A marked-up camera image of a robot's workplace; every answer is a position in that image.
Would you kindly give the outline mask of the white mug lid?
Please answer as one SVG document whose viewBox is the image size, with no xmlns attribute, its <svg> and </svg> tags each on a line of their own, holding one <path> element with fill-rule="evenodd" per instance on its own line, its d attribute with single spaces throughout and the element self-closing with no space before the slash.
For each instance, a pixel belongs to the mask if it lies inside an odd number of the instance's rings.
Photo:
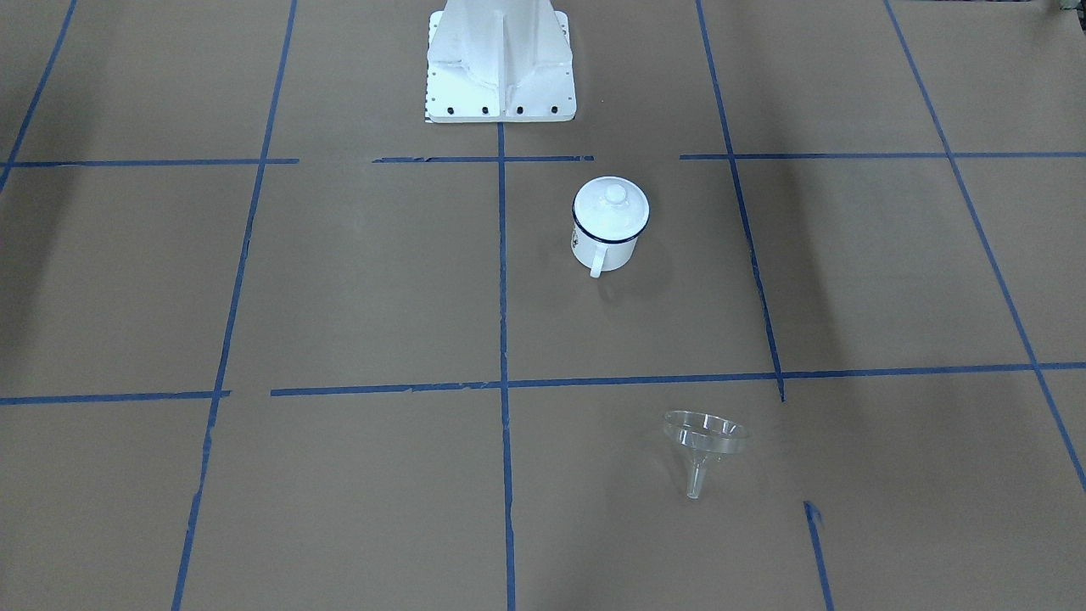
<svg viewBox="0 0 1086 611">
<path fill-rule="evenodd" d="M 649 217 L 647 194 L 622 177 L 591 179 L 574 194 L 574 225 L 601 243 L 636 239 L 647 228 Z"/>
</svg>

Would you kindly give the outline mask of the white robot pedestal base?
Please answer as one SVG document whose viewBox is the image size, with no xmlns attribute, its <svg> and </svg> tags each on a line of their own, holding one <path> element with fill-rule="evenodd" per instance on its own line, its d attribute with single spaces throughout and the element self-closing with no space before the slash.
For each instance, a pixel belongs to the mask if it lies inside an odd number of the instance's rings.
<svg viewBox="0 0 1086 611">
<path fill-rule="evenodd" d="M 447 1 L 429 15 L 424 119 L 573 120 L 570 24 L 551 1 Z"/>
</svg>

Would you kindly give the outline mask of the clear plastic funnel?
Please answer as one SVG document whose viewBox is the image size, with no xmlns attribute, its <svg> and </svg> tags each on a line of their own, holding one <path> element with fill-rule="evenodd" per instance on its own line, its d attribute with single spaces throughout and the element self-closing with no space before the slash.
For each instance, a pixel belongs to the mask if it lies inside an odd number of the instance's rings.
<svg viewBox="0 0 1086 611">
<path fill-rule="evenodd" d="M 664 433 L 687 451 L 690 468 L 687 499 L 698 500 L 708 464 L 744 451 L 750 438 L 748 427 L 714 413 L 672 410 L 662 415 Z"/>
</svg>

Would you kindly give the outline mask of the white enamel mug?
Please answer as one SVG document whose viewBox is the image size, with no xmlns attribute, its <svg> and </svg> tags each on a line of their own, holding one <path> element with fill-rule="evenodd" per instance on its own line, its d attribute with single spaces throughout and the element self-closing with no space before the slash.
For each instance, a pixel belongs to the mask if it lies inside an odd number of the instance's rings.
<svg viewBox="0 0 1086 611">
<path fill-rule="evenodd" d="M 570 249 L 592 278 L 624 266 L 651 219 L 647 194 L 623 177 L 588 181 L 574 194 L 571 213 Z"/>
</svg>

